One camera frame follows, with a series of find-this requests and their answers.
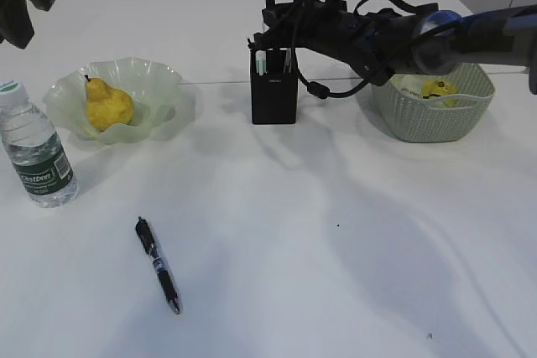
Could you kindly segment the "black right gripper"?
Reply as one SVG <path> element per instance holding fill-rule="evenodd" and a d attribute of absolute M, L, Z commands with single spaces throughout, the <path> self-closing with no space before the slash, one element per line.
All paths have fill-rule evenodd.
<path fill-rule="evenodd" d="M 392 8 L 361 15 L 349 12 L 343 0 L 275 0 L 262 17 L 268 29 L 253 36 L 251 49 L 291 49 L 292 69 L 306 86 L 313 83 L 300 71 L 298 48 L 339 60 L 376 84 L 394 74 L 393 67 L 382 66 L 403 43 L 403 16 Z"/>

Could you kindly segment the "blue black right robot arm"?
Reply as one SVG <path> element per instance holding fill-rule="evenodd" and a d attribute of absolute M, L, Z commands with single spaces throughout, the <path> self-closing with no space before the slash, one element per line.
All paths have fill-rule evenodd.
<path fill-rule="evenodd" d="M 266 0 L 268 28 L 249 40 L 252 51 L 304 48 L 348 65 L 361 82 L 346 92 L 303 79 L 321 99 L 346 98 L 394 75 L 446 75 L 462 64 L 515 65 L 529 71 L 536 91 L 536 7 L 505 8 L 462 17 L 437 3 L 390 7 L 365 14 L 344 0 Z"/>

